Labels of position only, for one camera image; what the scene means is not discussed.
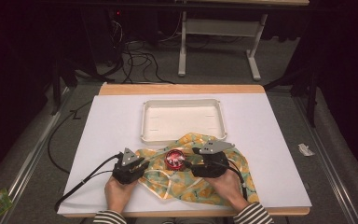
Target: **metal rail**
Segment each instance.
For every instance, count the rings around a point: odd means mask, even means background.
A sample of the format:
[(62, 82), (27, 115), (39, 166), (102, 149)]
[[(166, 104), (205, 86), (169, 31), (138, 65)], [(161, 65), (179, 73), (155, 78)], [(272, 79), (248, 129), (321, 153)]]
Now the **metal rail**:
[[(72, 93), (69, 88), (65, 88), (62, 93), (62, 106), (64, 106), (69, 99), (70, 93)], [(41, 156), (44, 153), (45, 143), (50, 136), (50, 131), (54, 128), (58, 119), (60, 118), (61, 110), (59, 110), (53, 117), (50, 118), (48, 125), (45, 131), (40, 136), (37, 141), (34, 149), (28, 154), (24, 164), (20, 168), (19, 173), (17, 174), (12, 186), (8, 191), (8, 195), (13, 203), (12, 207), (0, 217), (0, 224), (9, 223), (10, 217), (13, 214), (17, 203), (19, 202), (21, 195), (23, 194), (28, 182), (31, 179), (31, 176), (38, 164)]]
[(297, 109), (300, 112), (300, 115), (304, 122), (307, 124), (308, 129), (310, 130), (310, 135), (316, 145), (316, 153), (321, 161), (322, 168), (327, 176), (327, 179), (330, 182), (331, 188), (336, 194), (337, 200), (341, 209), (345, 215), (345, 218), (350, 224), (358, 224), (358, 214), (356, 209), (351, 201), (351, 197), (348, 194), (347, 188), (343, 184), (341, 178), (339, 177), (334, 164), (331, 162), (330, 157), (324, 147), (324, 144), (319, 137), (317, 130), (312, 128), (307, 119), (307, 109), (305, 108), (303, 102), (298, 97), (294, 97), (294, 103)]

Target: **red jar lid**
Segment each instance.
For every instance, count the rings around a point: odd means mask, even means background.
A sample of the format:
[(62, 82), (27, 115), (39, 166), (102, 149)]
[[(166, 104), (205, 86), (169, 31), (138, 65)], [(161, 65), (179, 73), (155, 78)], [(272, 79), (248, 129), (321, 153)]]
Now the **red jar lid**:
[(165, 163), (171, 170), (179, 170), (184, 166), (185, 154), (181, 150), (172, 149), (165, 155)]

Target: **yellow floral fabric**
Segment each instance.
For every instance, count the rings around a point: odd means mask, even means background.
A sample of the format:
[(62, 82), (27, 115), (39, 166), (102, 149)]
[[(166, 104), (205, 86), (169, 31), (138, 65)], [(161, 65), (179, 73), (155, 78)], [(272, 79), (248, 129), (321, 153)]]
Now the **yellow floral fabric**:
[[(183, 171), (168, 170), (165, 164), (165, 155), (171, 149), (179, 149), (186, 156), (186, 160), (193, 164), (202, 163), (202, 156), (193, 152), (193, 147), (202, 148), (209, 140), (216, 138), (210, 135), (188, 133), (174, 143), (162, 149), (139, 149), (135, 152), (140, 157), (150, 161), (149, 167), (145, 170), (139, 182), (150, 189), (161, 199), (176, 198), (192, 203), (208, 203), (215, 205), (229, 205), (220, 198), (202, 177), (195, 177), (190, 169)], [(240, 169), (243, 180), (246, 184), (246, 193), (250, 203), (258, 202), (247, 160), (235, 148), (224, 150), (227, 158), (233, 161)]]

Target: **hand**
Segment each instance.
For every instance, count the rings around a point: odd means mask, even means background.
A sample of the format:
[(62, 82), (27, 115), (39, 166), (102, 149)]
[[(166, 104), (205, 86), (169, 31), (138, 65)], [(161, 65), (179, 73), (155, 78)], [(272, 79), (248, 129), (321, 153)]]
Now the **hand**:
[(217, 178), (204, 179), (216, 190), (220, 197), (228, 200), (237, 212), (249, 205), (241, 194), (240, 179), (233, 171), (227, 169), (223, 175)]
[(122, 213), (137, 182), (135, 180), (128, 185), (122, 185), (114, 177), (110, 176), (104, 188), (107, 209)]

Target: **striped sleeve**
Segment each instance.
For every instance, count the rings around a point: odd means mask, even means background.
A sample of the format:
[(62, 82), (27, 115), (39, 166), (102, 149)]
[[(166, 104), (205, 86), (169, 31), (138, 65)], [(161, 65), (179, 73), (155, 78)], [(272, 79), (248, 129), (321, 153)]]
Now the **striped sleeve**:
[(245, 207), (234, 218), (235, 224), (269, 224), (274, 223), (269, 213), (260, 203)]
[(126, 219), (115, 211), (101, 211), (98, 212), (92, 223), (99, 224), (126, 224)]

